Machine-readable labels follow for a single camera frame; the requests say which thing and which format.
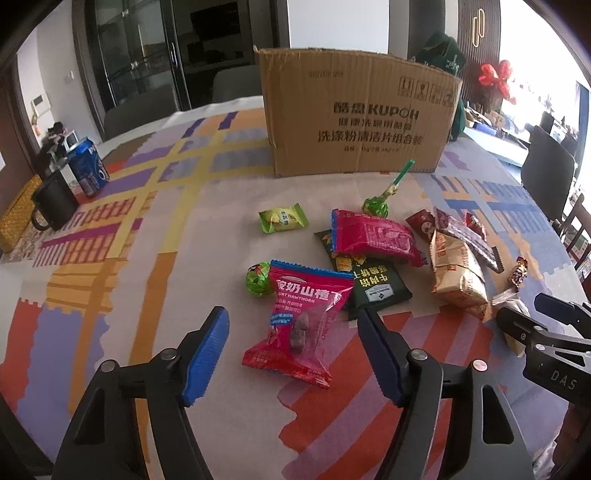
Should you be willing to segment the black mug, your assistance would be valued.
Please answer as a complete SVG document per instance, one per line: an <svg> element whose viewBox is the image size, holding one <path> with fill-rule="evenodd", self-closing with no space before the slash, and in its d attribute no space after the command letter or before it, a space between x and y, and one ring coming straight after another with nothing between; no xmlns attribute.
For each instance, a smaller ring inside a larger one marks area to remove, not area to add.
<svg viewBox="0 0 591 480"><path fill-rule="evenodd" d="M74 216L79 202L60 171L51 173L33 192L31 223L38 231L60 230Z"/></svg>

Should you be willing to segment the green christmas knit bag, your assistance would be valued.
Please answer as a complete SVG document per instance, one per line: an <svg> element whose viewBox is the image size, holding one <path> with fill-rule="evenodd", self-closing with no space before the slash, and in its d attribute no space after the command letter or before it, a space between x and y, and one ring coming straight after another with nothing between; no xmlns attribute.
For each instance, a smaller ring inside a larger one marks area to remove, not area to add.
<svg viewBox="0 0 591 480"><path fill-rule="evenodd" d="M456 77L466 65L466 57L461 52L457 41L441 32L435 32L414 56L412 61L437 67ZM456 141L466 127L466 112L462 100L458 101L456 114L450 131L450 140Z"/></svg>

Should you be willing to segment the red hawthorn snack bag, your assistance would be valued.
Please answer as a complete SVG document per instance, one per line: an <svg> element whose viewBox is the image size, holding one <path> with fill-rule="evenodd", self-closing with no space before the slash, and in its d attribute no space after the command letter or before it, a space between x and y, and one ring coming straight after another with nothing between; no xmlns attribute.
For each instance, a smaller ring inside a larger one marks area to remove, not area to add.
<svg viewBox="0 0 591 480"><path fill-rule="evenodd" d="M269 330L266 339L245 351L242 365L328 388L332 376L322 363L322 342L354 282L351 273L270 262L276 301Z"/></svg>

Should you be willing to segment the blue soda can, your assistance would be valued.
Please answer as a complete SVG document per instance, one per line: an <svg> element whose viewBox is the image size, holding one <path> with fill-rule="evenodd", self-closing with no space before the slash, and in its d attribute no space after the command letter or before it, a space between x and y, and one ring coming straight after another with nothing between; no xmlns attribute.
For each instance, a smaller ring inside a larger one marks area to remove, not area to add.
<svg viewBox="0 0 591 480"><path fill-rule="evenodd" d="M87 137L68 151L67 164L87 197L98 194L110 181L96 145Z"/></svg>

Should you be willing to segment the red bow decoration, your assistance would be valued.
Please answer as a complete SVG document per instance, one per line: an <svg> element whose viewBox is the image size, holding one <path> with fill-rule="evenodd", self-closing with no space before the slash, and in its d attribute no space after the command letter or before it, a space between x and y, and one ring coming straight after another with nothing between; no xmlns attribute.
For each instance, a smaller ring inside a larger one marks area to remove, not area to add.
<svg viewBox="0 0 591 480"><path fill-rule="evenodd" d="M501 60L497 67L490 63L482 64L480 67L479 83L483 87L494 87L501 94L504 100L512 104L516 98L511 94L508 81L513 73L511 63L508 60Z"/></svg>

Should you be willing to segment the yellow woven basket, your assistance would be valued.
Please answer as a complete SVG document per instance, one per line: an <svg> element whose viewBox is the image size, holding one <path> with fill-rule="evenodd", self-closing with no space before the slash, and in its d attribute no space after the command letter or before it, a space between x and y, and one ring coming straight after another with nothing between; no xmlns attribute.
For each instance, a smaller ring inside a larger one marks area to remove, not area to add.
<svg viewBox="0 0 591 480"><path fill-rule="evenodd" d="M1 216L0 248L3 253L10 253L15 249L27 225L30 223L34 210L31 197L41 183L41 178L35 174L20 190Z"/></svg>

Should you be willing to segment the green lollipop with stick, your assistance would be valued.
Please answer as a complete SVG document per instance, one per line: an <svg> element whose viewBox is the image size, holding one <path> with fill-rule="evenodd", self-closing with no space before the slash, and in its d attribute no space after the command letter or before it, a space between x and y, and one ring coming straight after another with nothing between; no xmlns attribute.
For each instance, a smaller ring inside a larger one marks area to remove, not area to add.
<svg viewBox="0 0 591 480"><path fill-rule="evenodd" d="M387 218L389 216L389 199L397 193L402 180L409 173L415 164L414 159L410 159L396 178L388 185L388 187L378 196L367 198L363 201L362 211L366 215Z"/></svg>

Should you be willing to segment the dark chair at right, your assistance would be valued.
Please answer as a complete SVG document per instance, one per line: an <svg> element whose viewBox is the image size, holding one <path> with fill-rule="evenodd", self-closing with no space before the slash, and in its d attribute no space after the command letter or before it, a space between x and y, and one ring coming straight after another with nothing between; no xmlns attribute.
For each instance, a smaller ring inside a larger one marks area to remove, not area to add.
<svg viewBox="0 0 591 480"><path fill-rule="evenodd" d="M573 156L540 126L530 134L521 182L549 221L561 220L573 176Z"/></svg>

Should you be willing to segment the small red snack packet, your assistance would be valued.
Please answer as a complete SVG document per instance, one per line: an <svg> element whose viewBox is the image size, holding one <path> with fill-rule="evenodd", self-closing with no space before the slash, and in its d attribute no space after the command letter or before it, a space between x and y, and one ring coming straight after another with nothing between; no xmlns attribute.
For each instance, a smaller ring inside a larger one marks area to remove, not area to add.
<svg viewBox="0 0 591 480"><path fill-rule="evenodd" d="M434 215L427 209L422 209L406 218L411 228L426 242L430 242L436 230Z"/></svg>

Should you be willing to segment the green round candy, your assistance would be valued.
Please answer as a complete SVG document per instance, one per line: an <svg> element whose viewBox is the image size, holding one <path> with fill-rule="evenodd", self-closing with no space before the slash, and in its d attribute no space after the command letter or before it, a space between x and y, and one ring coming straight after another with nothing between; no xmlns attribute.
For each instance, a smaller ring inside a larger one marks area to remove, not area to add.
<svg viewBox="0 0 591 480"><path fill-rule="evenodd" d="M260 262L249 267L245 275L245 288L256 297L273 294L269 262Z"/></svg>

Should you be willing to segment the magenta snack bag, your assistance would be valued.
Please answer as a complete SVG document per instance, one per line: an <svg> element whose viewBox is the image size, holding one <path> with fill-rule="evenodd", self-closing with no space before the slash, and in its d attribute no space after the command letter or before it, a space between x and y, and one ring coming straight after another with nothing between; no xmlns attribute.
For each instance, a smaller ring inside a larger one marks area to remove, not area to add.
<svg viewBox="0 0 591 480"><path fill-rule="evenodd" d="M335 253L428 264L412 231L398 222L342 209L332 210L331 222Z"/></svg>

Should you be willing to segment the beige orange snack bag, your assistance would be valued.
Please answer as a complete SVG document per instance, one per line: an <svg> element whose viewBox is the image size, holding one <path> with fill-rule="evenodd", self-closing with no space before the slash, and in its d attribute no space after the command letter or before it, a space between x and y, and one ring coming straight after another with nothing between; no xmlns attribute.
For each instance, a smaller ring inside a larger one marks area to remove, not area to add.
<svg viewBox="0 0 591 480"><path fill-rule="evenodd" d="M436 230L430 244L432 293L485 322L491 313L485 276L466 242Z"/></svg>

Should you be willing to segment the maroon striped snack bar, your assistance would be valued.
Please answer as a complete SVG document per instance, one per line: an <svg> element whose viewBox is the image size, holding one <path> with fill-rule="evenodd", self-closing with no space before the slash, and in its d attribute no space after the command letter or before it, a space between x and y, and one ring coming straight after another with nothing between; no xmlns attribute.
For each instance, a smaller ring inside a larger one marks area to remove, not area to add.
<svg viewBox="0 0 591 480"><path fill-rule="evenodd" d="M504 272L504 265L496 247L489 245L480 235L447 212L438 207L435 207L433 212L437 231L465 242L491 270L498 274Z"/></svg>

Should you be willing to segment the small green snack packet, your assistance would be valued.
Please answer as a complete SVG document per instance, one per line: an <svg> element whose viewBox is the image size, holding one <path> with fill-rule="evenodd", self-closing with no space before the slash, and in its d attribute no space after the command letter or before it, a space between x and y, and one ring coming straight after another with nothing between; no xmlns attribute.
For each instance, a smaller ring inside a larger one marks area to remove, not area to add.
<svg viewBox="0 0 591 480"><path fill-rule="evenodd" d="M290 207L277 207L259 212L263 233L273 234L308 227L308 218L299 203Z"/></svg>

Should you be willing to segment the black glass cabinet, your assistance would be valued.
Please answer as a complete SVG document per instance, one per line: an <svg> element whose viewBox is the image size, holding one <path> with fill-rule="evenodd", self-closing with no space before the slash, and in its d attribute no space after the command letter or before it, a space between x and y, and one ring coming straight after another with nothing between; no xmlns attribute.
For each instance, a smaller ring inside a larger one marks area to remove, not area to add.
<svg viewBox="0 0 591 480"><path fill-rule="evenodd" d="M290 44L284 1L74 1L71 8L99 128L108 111L163 85L182 110L209 104L219 73L252 70L257 51Z"/></svg>

